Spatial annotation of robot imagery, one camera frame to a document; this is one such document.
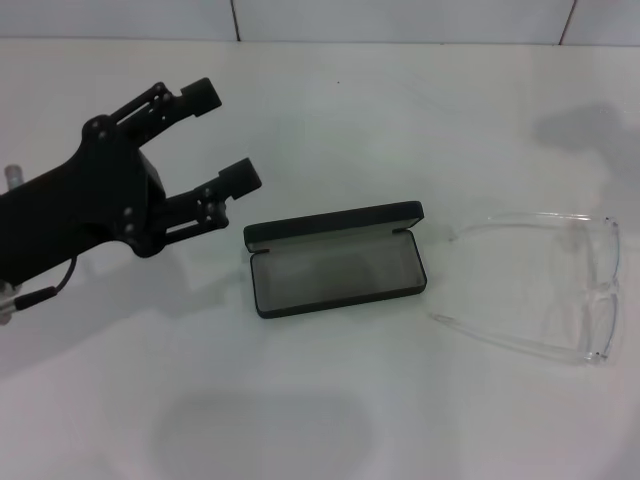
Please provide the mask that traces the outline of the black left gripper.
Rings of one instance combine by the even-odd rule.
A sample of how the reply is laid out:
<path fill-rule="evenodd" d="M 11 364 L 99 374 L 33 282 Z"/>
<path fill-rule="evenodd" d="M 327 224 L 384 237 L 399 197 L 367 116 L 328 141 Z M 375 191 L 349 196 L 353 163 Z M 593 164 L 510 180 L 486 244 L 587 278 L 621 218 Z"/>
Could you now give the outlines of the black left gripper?
<path fill-rule="evenodd" d="M 68 161 L 1 196 L 1 245 L 16 255 L 136 242 L 165 199 L 140 144 L 100 115 L 85 123 Z"/>

